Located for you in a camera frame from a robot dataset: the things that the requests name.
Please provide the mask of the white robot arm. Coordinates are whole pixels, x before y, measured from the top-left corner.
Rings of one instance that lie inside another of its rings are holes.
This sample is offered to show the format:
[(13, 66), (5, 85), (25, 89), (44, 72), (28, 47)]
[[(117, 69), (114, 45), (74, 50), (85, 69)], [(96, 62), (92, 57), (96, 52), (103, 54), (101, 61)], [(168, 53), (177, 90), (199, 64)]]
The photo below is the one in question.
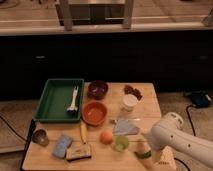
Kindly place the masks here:
[(213, 169), (213, 142), (183, 132), (183, 123), (179, 114), (168, 112), (144, 134), (151, 149), (135, 155), (146, 159), (152, 156), (152, 151), (160, 152), (169, 146)]

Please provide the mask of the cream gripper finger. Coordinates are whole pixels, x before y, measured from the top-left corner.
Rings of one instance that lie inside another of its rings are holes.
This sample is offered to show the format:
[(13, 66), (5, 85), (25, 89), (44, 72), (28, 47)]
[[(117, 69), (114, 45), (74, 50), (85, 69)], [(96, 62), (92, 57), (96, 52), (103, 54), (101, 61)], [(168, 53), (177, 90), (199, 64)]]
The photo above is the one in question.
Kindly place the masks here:
[(138, 144), (137, 144), (137, 150), (136, 152), (147, 152), (147, 151), (151, 151), (149, 149), (149, 147), (147, 146), (147, 144), (143, 141), (139, 141)]

